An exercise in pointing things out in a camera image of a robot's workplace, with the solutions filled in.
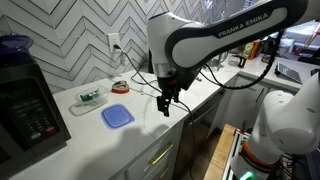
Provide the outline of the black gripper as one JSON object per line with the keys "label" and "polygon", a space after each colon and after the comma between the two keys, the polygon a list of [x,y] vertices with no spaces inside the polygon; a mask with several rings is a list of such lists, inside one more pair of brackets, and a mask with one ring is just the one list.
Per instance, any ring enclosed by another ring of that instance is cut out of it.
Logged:
{"label": "black gripper", "polygon": [[161,78],[158,77],[158,86],[161,89],[161,95],[157,97],[157,107],[166,117],[169,116],[169,104],[170,99],[174,102],[179,103],[179,93],[181,90],[186,90],[186,83],[175,77]]}

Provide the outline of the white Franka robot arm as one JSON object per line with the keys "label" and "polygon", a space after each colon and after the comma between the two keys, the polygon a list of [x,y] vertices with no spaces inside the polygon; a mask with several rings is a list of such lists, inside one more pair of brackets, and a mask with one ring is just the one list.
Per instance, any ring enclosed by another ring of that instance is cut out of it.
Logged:
{"label": "white Franka robot arm", "polygon": [[[290,26],[320,17],[320,0],[259,0],[250,7],[210,25],[164,12],[147,22],[154,74],[162,94],[158,110],[169,114],[171,101],[188,89],[213,57]],[[283,154],[304,155],[320,140],[320,82],[317,74],[297,94],[281,90],[267,94],[253,131],[232,157],[238,178],[266,179]]]}

